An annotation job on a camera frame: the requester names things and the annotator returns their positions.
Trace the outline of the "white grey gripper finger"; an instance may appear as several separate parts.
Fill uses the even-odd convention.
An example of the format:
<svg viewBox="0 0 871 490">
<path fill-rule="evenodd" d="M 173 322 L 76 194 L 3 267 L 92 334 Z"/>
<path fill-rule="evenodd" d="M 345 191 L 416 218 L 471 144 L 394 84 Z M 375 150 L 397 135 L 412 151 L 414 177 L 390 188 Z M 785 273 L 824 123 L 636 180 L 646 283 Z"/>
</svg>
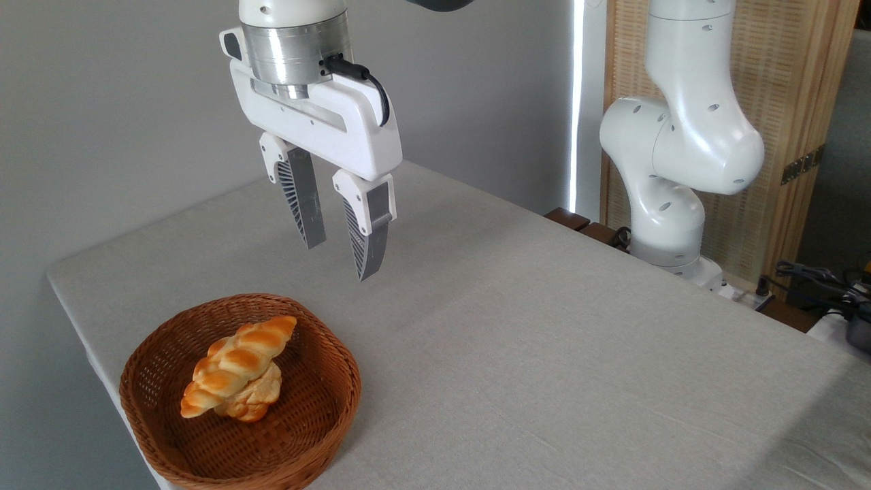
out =
<svg viewBox="0 0 871 490">
<path fill-rule="evenodd" d="M 332 180 L 343 199 L 357 276 L 364 281 L 380 269 L 386 253 L 389 223 L 397 215 L 394 179 L 386 174 L 367 181 L 338 170 Z"/>
<path fill-rule="evenodd" d="M 311 153 L 271 133 L 262 133 L 259 148 L 267 176 L 280 185 L 306 247 L 320 245 L 326 233 Z"/>
</svg>

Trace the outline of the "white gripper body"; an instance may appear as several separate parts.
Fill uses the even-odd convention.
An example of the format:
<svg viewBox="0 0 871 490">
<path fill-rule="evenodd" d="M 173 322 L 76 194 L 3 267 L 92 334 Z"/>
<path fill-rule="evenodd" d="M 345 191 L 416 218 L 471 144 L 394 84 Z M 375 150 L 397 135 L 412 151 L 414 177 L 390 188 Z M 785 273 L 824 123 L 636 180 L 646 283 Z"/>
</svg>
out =
<svg viewBox="0 0 871 490">
<path fill-rule="evenodd" d="M 283 99 L 240 60 L 231 60 L 230 74 L 255 127 L 368 181 L 404 160 L 395 115 L 381 124 L 382 97 L 369 82 L 334 75 L 309 86 L 307 99 Z"/>
</svg>

